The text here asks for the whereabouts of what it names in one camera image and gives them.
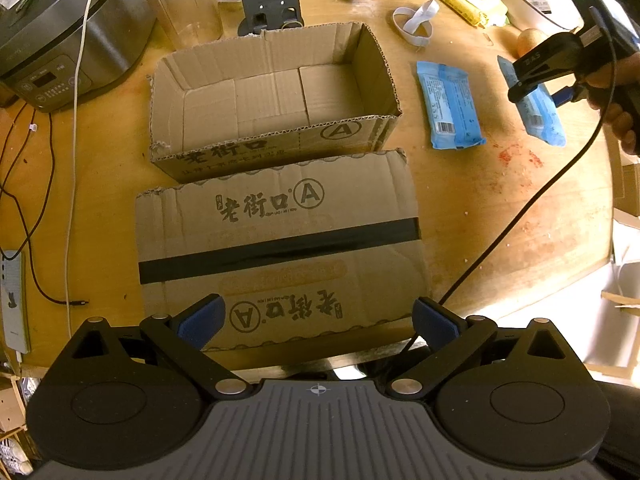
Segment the person right hand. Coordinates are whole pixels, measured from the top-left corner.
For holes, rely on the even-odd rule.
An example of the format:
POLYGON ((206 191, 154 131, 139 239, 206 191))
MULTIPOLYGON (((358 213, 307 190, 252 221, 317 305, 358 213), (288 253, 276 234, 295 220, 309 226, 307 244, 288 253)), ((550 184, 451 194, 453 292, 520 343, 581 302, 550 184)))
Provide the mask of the person right hand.
MULTIPOLYGON (((640 53, 636 52, 628 58, 616 63, 616 86, 627 87, 639 83, 640 53)), ((586 83, 592 91, 589 92, 588 102, 594 110, 604 110, 608 102, 608 84, 611 82, 613 64, 608 63, 586 77, 586 83)), ((612 99, 605 114, 604 122, 611 127, 612 133, 620 141, 620 147, 628 155, 639 154, 639 123, 631 115, 630 107, 612 99)))

